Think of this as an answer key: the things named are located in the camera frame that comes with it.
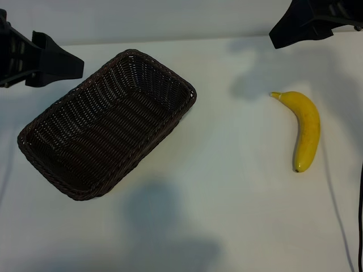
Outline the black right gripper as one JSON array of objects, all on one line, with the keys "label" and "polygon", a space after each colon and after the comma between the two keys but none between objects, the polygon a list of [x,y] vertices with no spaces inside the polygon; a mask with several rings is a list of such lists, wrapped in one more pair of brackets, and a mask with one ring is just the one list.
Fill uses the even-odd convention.
[{"label": "black right gripper", "polygon": [[292,1],[269,33],[273,46],[281,49],[300,41],[326,39],[333,35],[331,23],[362,30],[362,0],[313,1],[313,10],[322,21],[309,22],[313,17],[310,1]]}]

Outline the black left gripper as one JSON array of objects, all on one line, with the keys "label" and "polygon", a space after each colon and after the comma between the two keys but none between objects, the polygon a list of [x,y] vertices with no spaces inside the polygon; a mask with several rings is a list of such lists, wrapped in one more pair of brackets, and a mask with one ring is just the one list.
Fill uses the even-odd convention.
[{"label": "black left gripper", "polygon": [[84,62],[63,50],[47,34],[33,31],[32,42],[1,17],[1,87],[26,81],[26,86],[83,77]]}]

